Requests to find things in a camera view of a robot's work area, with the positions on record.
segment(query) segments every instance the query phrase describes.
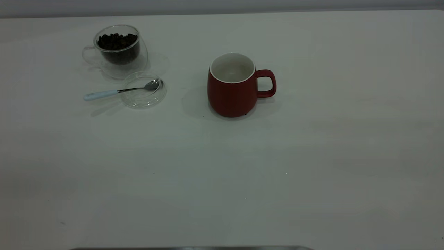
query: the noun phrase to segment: white spoon handle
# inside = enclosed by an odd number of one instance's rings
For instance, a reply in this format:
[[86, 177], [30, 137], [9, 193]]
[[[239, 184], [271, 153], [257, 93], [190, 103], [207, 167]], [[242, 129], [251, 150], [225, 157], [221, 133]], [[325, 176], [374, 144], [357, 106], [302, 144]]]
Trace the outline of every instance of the white spoon handle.
[[115, 90], [108, 90], [108, 91], [103, 91], [103, 92], [87, 94], [83, 97], [83, 99], [85, 101], [92, 101], [92, 100], [99, 99], [102, 97], [110, 97], [113, 95], [117, 95], [118, 93], [119, 93], [119, 91], [116, 89]]

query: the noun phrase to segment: spoon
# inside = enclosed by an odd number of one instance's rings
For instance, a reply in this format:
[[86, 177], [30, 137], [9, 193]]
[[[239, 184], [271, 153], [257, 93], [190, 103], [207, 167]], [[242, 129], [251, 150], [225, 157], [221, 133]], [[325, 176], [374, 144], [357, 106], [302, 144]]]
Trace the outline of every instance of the spoon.
[[147, 83], [147, 85], [145, 85], [145, 87], [143, 88], [131, 88], [131, 89], [114, 89], [114, 90], [108, 90], [108, 91], [102, 91], [102, 92], [96, 92], [96, 93], [91, 93], [91, 94], [87, 94], [83, 97], [83, 99], [85, 101], [92, 101], [95, 99], [99, 99], [102, 97], [110, 97], [113, 95], [117, 95], [119, 93], [123, 93], [123, 92], [127, 92], [127, 91], [132, 91], [132, 90], [136, 90], [136, 89], [145, 89], [148, 91], [153, 91], [156, 90], [159, 87], [160, 84], [160, 79], [154, 79], [152, 81], [150, 81], [149, 83]]

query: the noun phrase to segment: table surface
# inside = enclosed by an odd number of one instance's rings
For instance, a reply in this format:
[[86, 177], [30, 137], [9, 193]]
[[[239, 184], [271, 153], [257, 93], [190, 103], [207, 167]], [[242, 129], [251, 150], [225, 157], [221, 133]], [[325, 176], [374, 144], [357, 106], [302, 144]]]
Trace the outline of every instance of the table surface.
[[[144, 110], [81, 57], [137, 27], [165, 81]], [[444, 246], [444, 12], [0, 20], [0, 246]], [[208, 106], [208, 65], [248, 55], [274, 97]], [[259, 89], [270, 88], [260, 79]]]

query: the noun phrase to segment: double-walled glass cup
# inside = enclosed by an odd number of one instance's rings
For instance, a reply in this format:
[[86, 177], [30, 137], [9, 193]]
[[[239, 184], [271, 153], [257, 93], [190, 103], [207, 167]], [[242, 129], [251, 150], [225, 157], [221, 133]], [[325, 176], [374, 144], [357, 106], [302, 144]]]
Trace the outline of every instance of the double-walled glass cup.
[[[137, 40], [130, 46], [107, 50], [99, 47], [99, 38], [103, 35], [119, 34], [126, 36], [132, 34]], [[101, 68], [107, 75], [125, 79], [134, 72], [145, 69], [148, 62], [148, 52], [140, 32], [129, 25], [113, 25], [102, 29], [94, 37], [93, 45], [86, 46], [82, 51], [83, 59], [89, 64]]]

